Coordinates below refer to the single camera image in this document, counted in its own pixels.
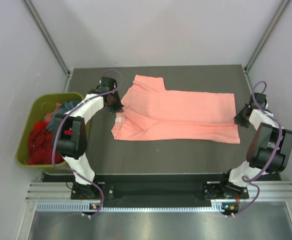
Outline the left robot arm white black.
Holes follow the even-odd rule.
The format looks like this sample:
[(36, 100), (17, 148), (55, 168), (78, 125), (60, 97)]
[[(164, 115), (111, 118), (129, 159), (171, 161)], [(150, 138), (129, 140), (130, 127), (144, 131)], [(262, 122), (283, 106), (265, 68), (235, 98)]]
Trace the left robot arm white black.
[(56, 169), (55, 159), (61, 156), (68, 164), (68, 170), (74, 174), (72, 191), (84, 195), (83, 199), (102, 197), (100, 187), (94, 182), (95, 172), (90, 167), (87, 156), (86, 125), (91, 118), (104, 107), (111, 113), (123, 110), (119, 94), (119, 85), (111, 77), (103, 76), (96, 89), (88, 92), (85, 98), (74, 108), (55, 115), (52, 127), (51, 161)]

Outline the salmon pink t shirt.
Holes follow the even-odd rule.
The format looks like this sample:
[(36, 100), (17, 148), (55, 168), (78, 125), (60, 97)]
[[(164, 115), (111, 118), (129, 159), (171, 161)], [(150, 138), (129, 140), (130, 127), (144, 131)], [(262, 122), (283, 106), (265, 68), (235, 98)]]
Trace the salmon pink t shirt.
[(241, 142), (232, 93), (167, 90), (162, 77), (136, 75), (122, 103), (111, 130), (115, 140)]

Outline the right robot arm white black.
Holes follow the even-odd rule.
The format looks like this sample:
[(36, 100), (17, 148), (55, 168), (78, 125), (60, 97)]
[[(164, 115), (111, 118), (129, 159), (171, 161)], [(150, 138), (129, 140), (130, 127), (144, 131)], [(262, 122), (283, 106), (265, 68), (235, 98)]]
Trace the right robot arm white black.
[(263, 93), (251, 96), (249, 103), (234, 117), (234, 123), (246, 128), (252, 125), (256, 133), (246, 160), (222, 175), (219, 192), (225, 198), (242, 195), (247, 190), (246, 180), (255, 181), (263, 174), (285, 170), (292, 151), (292, 130), (280, 127), (274, 120)]

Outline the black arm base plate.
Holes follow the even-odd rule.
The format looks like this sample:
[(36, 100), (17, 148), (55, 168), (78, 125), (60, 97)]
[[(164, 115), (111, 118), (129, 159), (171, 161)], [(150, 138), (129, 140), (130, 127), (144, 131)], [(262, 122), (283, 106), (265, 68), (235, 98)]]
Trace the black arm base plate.
[(196, 200), (246, 200), (249, 198), (245, 187), (228, 188), (227, 185), (195, 181), (150, 181), (150, 182), (99, 182), (105, 200), (123, 197), (194, 197)]

